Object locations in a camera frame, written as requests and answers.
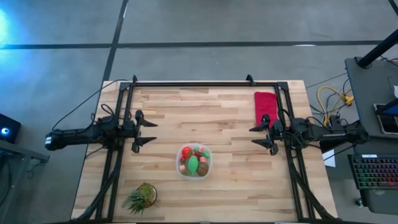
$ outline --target butcher block tabletop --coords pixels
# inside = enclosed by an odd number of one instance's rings
[[[286,82],[295,117],[311,116],[304,82]],[[119,84],[103,89],[96,118],[107,115],[100,104],[116,107]],[[141,128],[142,137],[157,139],[141,147],[139,154],[131,151],[133,139],[126,141],[113,221],[297,221],[283,143],[278,141],[279,152],[271,156],[269,150],[251,142],[265,137],[264,133],[249,132],[255,126],[254,93],[257,91],[275,93],[273,87],[266,86],[134,87],[131,113],[142,110],[146,120],[158,124],[158,127]],[[191,142],[204,144],[212,152],[213,168],[205,180],[185,180],[176,171],[178,150]],[[87,154],[99,147],[89,145]],[[312,192],[336,217],[320,150],[308,147],[303,150],[303,156]],[[99,192],[105,158],[103,149],[84,162],[72,218],[81,215]],[[157,189],[157,201],[142,215],[132,215],[121,205],[143,182]],[[105,197],[103,217],[108,211],[109,195],[110,190]],[[306,212],[302,192],[300,199]]]

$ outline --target gray floor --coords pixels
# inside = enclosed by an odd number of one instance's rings
[[[111,43],[122,0],[0,2],[0,44]],[[381,40],[398,18],[386,0],[130,0],[120,36],[129,42]],[[374,46],[119,49],[110,80],[304,80],[311,85],[345,72],[344,59]],[[109,49],[0,50],[0,113],[23,125],[19,144],[45,152],[44,136],[54,123],[103,79]],[[394,47],[385,56],[398,55]],[[308,89],[318,107],[322,85],[341,89],[346,76]],[[325,100],[329,93],[322,93]],[[93,98],[62,122],[90,122]],[[340,111],[356,121],[355,105]],[[10,223],[68,220],[86,146],[50,152],[50,162],[25,180]],[[398,217],[358,208],[353,181],[328,169],[339,217],[397,223]]]

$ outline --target clear plastic container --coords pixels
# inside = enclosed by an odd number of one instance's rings
[[[181,173],[181,171],[180,171],[180,169],[179,169],[179,166],[180,166],[180,158],[181,158],[181,156],[182,156],[182,149],[185,148],[185,147],[187,147],[187,146],[190,147],[191,149],[194,149],[194,148],[196,148],[196,147],[203,147],[204,150],[205,150],[205,152],[208,152],[208,153],[209,153],[210,158],[207,159],[207,162],[206,162],[206,163],[209,165],[209,170],[208,170],[207,174],[204,175],[203,177],[199,176],[198,174],[195,174],[194,176],[186,176],[186,175],[183,175],[183,174]],[[209,149],[208,147],[202,145],[202,144],[191,143],[191,144],[186,144],[186,145],[182,146],[182,147],[180,148],[180,150],[178,150],[177,156],[176,156],[176,158],[175,158],[175,168],[176,168],[178,174],[180,174],[184,179],[188,179],[188,180],[204,180],[207,176],[209,176],[212,167],[213,167],[213,155],[211,154],[210,149]]]

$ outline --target red towel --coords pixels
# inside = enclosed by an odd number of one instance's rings
[[[269,127],[272,127],[274,121],[278,120],[276,95],[273,93],[255,92],[254,109],[256,110],[256,125],[261,124],[263,114],[268,114],[271,119]]]

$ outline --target potted plant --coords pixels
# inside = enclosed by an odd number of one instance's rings
[[[134,212],[137,214],[144,213],[145,208],[151,207],[157,199],[156,188],[149,183],[143,183],[136,190],[133,190],[128,198],[123,202],[122,207],[127,207],[131,210],[130,214]]]

